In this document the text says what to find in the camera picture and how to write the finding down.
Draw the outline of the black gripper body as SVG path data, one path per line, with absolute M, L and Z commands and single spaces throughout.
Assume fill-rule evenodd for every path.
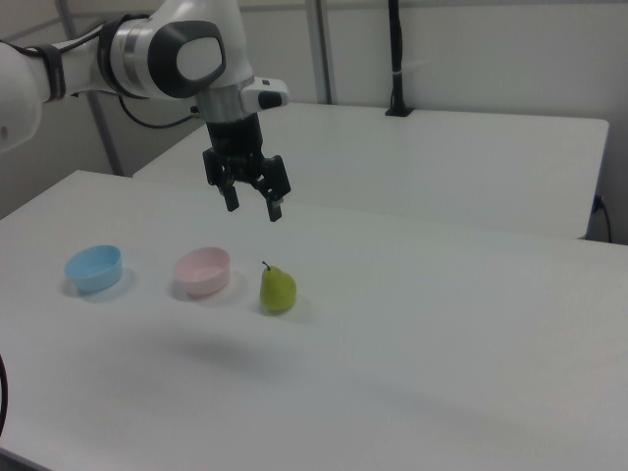
M 235 183 L 247 183 L 265 197 L 284 197 L 291 187 L 281 156 L 262 153 L 258 116 L 232 123 L 207 124 L 211 147 L 203 152 L 207 181 L 224 197 L 236 195 Z

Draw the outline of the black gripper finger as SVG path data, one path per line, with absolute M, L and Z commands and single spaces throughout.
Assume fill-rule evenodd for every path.
M 234 212 L 239 207 L 239 200 L 235 188 L 235 180 L 229 172 L 224 172 L 220 178 L 219 191 L 223 195 L 227 210 Z
M 282 179 L 277 180 L 261 176 L 255 181 L 253 186 L 262 194 L 266 201 L 270 221 L 278 221 L 282 217 L 281 205 L 286 195 L 285 182 Z

